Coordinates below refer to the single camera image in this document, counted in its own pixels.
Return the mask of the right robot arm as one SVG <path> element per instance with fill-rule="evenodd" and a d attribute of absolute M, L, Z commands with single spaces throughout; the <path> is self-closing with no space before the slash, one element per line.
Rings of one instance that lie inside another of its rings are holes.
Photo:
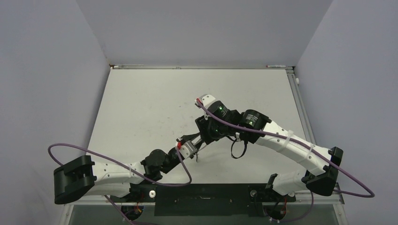
<path fill-rule="evenodd" d="M 343 156 L 341 149 L 314 145 L 256 110 L 239 113 L 210 95 L 197 98 L 195 105 L 204 111 L 195 122 L 206 144 L 227 137 L 245 146 L 251 143 L 269 148 L 302 166 L 297 171 L 272 174 L 265 188 L 268 199 L 276 201 L 302 190 L 321 196 L 331 196 L 335 192 L 337 167 Z"/>

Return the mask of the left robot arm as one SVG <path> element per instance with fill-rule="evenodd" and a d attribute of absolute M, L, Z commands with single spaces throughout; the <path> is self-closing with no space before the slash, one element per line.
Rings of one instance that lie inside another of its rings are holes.
<path fill-rule="evenodd" d="M 169 152 L 155 149 L 143 160 L 128 164 L 88 150 L 54 170 L 54 202 L 72 203 L 88 195 L 133 202 L 139 198 L 141 185 L 160 184 L 163 174 L 194 158 L 203 143 L 198 133 L 183 135 Z"/>

